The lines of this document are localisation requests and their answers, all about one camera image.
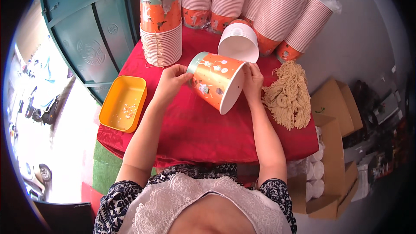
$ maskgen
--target beige yarn bundle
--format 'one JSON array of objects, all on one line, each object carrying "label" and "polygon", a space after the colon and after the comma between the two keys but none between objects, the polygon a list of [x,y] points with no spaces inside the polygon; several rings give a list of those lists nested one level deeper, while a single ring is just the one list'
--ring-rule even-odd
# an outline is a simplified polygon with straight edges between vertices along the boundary
[{"label": "beige yarn bundle", "polygon": [[263,87],[263,103],[274,120],[289,131],[306,127],[311,118],[311,102],[305,70],[294,61],[287,61],[274,69],[274,73],[278,80],[269,87]]}]

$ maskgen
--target hand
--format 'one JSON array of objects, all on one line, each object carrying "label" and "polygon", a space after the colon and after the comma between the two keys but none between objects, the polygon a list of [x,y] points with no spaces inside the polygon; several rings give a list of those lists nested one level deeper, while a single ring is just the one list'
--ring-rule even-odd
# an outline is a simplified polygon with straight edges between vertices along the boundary
[{"label": "hand", "polygon": [[187,69],[188,67],[180,64],[166,68],[160,76],[152,101],[157,105],[167,107],[178,94],[182,84],[192,79],[193,74],[187,73]]},{"label": "hand", "polygon": [[263,75],[260,72],[259,66],[255,63],[250,63],[250,67],[243,66],[244,71],[244,95],[247,98],[248,105],[261,104],[261,88],[263,86]]}]

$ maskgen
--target woman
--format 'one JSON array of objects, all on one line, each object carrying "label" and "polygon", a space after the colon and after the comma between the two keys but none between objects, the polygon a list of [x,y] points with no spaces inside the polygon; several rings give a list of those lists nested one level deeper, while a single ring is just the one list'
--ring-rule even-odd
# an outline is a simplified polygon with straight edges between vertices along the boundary
[{"label": "woman", "polygon": [[260,164],[257,190],[236,182],[236,164],[212,169],[180,164],[150,177],[166,107],[193,77],[186,66],[176,64],[163,71],[116,183],[101,199],[95,233],[296,232],[282,144],[260,100],[263,75],[257,64],[244,68],[243,90]]}]

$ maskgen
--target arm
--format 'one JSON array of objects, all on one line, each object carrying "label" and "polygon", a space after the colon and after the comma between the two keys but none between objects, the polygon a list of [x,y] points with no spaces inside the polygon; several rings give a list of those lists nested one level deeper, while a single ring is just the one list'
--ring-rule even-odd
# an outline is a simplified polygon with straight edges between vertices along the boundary
[{"label": "arm", "polygon": [[156,158],[166,108],[182,84],[192,78],[186,69],[186,66],[176,64],[163,71],[155,95],[127,146],[116,182],[130,180],[142,187],[146,185]]},{"label": "arm", "polygon": [[257,187],[270,178],[278,178],[286,182],[286,158],[282,144],[261,102],[263,75],[257,64],[251,63],[250,68],[247,66],[245,68],[244,94],[251,111],[254,142],[260,164]]}]

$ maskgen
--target woman's left hand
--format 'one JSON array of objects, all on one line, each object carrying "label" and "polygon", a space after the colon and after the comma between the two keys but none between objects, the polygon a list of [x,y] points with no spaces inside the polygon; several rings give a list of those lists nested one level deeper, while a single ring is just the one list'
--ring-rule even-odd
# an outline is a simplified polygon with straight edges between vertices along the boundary
[{"label": "woman's left hand", "polygon": [[168,106],[178,94],[180,87],[192,79],[193,74],[187,73],[188,67],[175,64],[166,68],[160,77],[153,100],[159,105]]}]

